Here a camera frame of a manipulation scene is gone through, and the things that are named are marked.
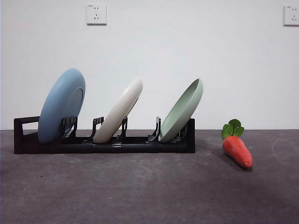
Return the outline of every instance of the green plate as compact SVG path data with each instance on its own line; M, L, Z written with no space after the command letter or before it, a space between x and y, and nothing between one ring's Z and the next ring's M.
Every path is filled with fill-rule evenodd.
M204 86L200 79L196 79L173 106L163 124L159 135L159 142L172 140L186 125L198 106Z

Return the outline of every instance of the white plate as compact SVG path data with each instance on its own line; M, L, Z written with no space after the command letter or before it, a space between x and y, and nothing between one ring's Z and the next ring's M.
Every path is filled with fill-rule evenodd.
M96 132L94 143L105 143L111 140L113 134L121 126L121 121L128 116L142 92L143 84L140 78L135 78L122 94L117 104L111 109L103 124Z
M172 140L182 130L198 106L203 90L200 79L196 79L186 89L161 125L159 142Z

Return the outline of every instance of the white outlet plate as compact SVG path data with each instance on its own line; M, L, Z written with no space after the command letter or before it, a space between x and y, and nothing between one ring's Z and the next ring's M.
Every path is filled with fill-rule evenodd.
M284 6L284 25L299 26L299 5Z
M88 25L107 25L107 5L87 4L86 23Z

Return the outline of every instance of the black dish rack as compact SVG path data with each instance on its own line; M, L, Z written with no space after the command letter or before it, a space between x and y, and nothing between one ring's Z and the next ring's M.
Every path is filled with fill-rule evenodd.
M15 154L86 154L86 153L195 153L195 121L189 119L184 128L170 142L160 143L161 119L157 117L156 129L148 136L126 136L128 118L121 124L121 134L112 137L107 143L95 144L93 137L96 126L102 124L104 117L93 119L93 132L89 137L76 136L78 118L61 120L61 138L51 143L38 141L37 132L24 135L23 124L38 122L39 117L14 119L14 153ZM69 135L63 137L65 126L73 125Z

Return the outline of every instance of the orange carrot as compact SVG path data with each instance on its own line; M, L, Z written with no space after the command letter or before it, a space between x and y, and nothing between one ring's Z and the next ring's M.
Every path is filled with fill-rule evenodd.
M245 147L244 142L237 136L228 136L223 141L224 151L232 157L240 166L249 168L252 166L252 156Z
M249 168L252 166L252 156L244 142L239 138L244 131L240 121L233 119L223 126L222 147L224 151L233 158L240 166Z

